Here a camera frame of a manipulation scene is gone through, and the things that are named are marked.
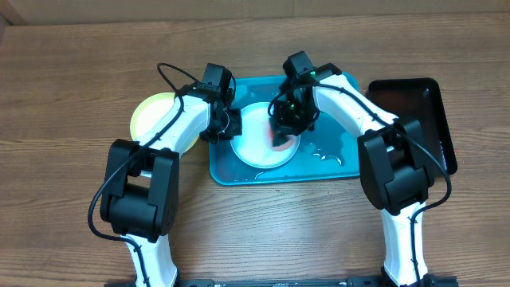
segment white plate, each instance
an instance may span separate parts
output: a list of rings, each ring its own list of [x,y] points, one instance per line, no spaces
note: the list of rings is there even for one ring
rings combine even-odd
[[[271,149],[269,138],[269,102],[248,105],[241,110],[242,135],[230,141],[233,152],[244,163],[257,168],[274,168],[287,163],[296,154],[300,136],[284,151]]]

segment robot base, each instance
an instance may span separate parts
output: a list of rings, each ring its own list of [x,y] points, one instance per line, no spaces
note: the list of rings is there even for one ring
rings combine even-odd
[[[436,277],[426,274],[422,286],[395,286],[382,268],[382,276],[350,276],[342,280],[273,280],[273,281],[212,281],[178,280],[175,287],[459,287],[457,277]],[[135,282],[105,284],[104,287],[136,287]]]

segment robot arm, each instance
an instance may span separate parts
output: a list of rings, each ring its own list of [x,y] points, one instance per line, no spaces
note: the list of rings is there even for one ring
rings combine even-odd
[[[210,123],[211,104],[195,96],[183,96],[184,110],[177,121],[161,135],[159,140],[151,145],[151,148],[161,150],[170,148],[182,156],[187,147],[201,132],[205,131]],[[135,141],[140,145],[146,144],[154,138],[177,115],[181,108],[181,102],[175,99],[171,110],[150,131],[139,136]]]
[[[320,81],[321,84],[345,88],[357,96],[372,112],[377,113],[388,124],[392,124],[398,117],[382,110],[371,103],[365,96],[356,91],[344,75],[332,75]],[[350,96],[336,90],[323,87],[313,87],[313,100],[321,112],[326,112],[339,122],[351,136],[358,138],[366,132],[378,131],[385,128],[375,121]],[[387,276],[397,285],[412,285],[416,282],[414,264],[412,262],[410,245],[410,220],[413,213],[424,207],[425,202],[415,202],[400,210],[400,214],[392,215],[388,210],[382,209],[382,226],[386,243],[386,259],[384,269]],[[427,274],[428,269],[422,252],[422,214],[416,218],[415,242],[417,246],[417,261],[420,279]]]
[[[290,56],[284,70],[288,78],[280,88],[286,93],[286,99],[274,103],[273,133],[296,136],[305,129],[312,130],[316,118],[312,115],[326,112],[358,139],[363,191],[372,205],[381,210],[386,243],[384,272],[395,286],[412,285],[417,278],[411,252],[410,217],[425,206],[427,188],[434,184],[432,172],[427,173],[432,167],[392,129],[374,120],[353,97],[383,121],[422,144],[419,122],[401,120],[377,107],[356,91],[334,65],[315,68],[304,52]],[[292,85],[304,88],[296,92]],[[307,120],[296,120],[297,116]],[[428,272],[422,252],[422,214],[416,218],[414,231],[416,261],[422,279]]]
[[[241,134],[241,113],[230,109],[234,96],[229,88],[230,79],[230,71],[208,64],[202,83],[178,90],[178,94],[185,96],[176,121],[135,160],[133,167],[116,176],[102,194],[101,218],[112,224],[115,233],[140,246],[151,286],[172,287],[178,278],[168,232],[179,203],[179,158],[198,135],[215,144]],[[176,99],[171,110],[149,132],[135,139],[136,142],[117,140],[110,148],[105,178],[158,135],[180,109],[181,102]],[[151,178],[149,188],[129,183],[128,175]],[[131,245],[127,247],[135,264],[135,284],[145,286],[138,254]]]

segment wooden table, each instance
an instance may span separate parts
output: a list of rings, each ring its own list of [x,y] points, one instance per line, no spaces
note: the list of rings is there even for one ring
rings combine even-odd
[[[439,82],[459,170],[452,198],[426,213],[427,265],[462,286],[508,286],[509,14],[7,27],[0,285],[134,277],[126,246],[92,235],[86,214],[108,148],[130,137],[135,107],[170,90],[156,63],[200,77],[214,62],[255,77],[282,74],[300,50],[352,73],[360,87],[389,78]],[[444,191],[436,183],[430,202]],[[383,263],[381,218],[358,180],[223,187],[210,177],[201,142],[182,158],[179,193],[171,250],[185,279],[343,278],[377,274]]]

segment yellow plate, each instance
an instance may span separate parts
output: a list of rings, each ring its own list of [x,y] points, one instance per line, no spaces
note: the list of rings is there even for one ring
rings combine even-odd
[[[135,112],[133,112],[133,116],[131,116],[131,123],[129,125],[131,138],[135,140],[137,137],[149,132],[170,111],[174,105],[174,98],[175,93],[173,92],[161,92],[154,96],[149,96],[139,104]],[[197,140],[198,137],[191,142],[186,151],[189,151]]]

